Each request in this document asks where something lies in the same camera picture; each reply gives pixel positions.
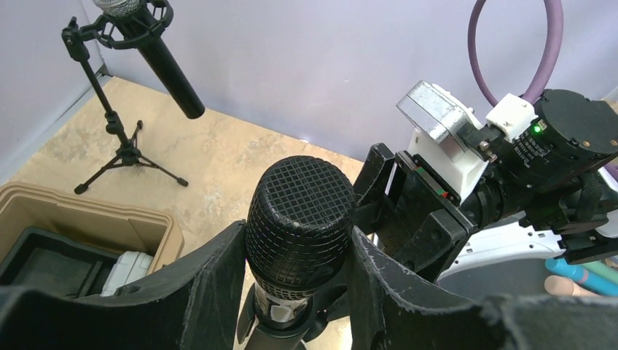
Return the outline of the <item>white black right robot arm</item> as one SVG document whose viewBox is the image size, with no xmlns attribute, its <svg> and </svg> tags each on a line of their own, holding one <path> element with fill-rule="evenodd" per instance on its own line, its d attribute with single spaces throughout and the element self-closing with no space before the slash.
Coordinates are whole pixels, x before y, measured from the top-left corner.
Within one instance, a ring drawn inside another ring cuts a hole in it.
<svg viewBox="0 0 618 350">
<path fill-rule="evenodd" d="M 437 120 L 406 151 L 371 147 L 355 223 L 428 281 L 528 258 L 587 263 L 617 253 L 617 112 L 570 90 L 505 97 L 485 125 L 437 87 L 401 102 Z"/>
</svg>

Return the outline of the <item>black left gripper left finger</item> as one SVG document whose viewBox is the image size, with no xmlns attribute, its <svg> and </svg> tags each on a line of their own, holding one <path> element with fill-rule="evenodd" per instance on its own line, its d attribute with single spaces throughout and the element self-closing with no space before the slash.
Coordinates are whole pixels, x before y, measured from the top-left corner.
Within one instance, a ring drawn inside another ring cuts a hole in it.
<svg viewBox="0 0 618 350">
<path fill-rule="evenodd" d="M 245 276 L 244 221 L 109 297 L 1 289 L 3 349 L 232 349 Z"/>
</svg>

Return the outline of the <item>black handheld microphone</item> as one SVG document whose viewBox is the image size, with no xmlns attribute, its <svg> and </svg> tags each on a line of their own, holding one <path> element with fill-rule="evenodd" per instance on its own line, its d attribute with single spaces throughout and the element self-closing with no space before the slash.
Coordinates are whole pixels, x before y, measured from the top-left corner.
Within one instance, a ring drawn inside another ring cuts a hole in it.
<svg viewBox="0 0 618 350">
<path fill-rule="evenodd" d="M 272 164 L 245 226 L 246 260 L 267 298 L 298 314 L 298 303 L 340 272 L 355 213 L 353 186 L 337 166 L 308 155 Z"/>
</svg>

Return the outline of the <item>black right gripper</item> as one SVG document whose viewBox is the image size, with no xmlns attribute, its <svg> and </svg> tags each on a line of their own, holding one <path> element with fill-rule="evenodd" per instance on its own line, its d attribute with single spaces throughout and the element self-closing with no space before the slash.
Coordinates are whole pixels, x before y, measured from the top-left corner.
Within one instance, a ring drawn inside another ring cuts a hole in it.
<svg viewBox="0 0 618 350">
<path fill-rule="evenodd" d="M 356 225 L 376 234 L 385 254 L 430 282 L 455 262 L 476 232 L 455 204 L 458 195 L 440 180 L 421 156 L 377 143 L 353 185 Z"/>
</svg>

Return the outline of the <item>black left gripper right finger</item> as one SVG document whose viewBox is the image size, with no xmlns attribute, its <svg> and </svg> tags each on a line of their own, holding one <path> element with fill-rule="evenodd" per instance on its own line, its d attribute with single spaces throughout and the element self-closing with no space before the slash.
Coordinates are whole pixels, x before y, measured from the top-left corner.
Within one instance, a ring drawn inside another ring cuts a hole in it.
<svg viewBox="0 0 618 350">
<path fill-rule="evenodd" d="M 383 254 L 359 229 L 346 260 L 354 349 L 615 349 L 614 297 L 475 302 Z"/>
</svg>

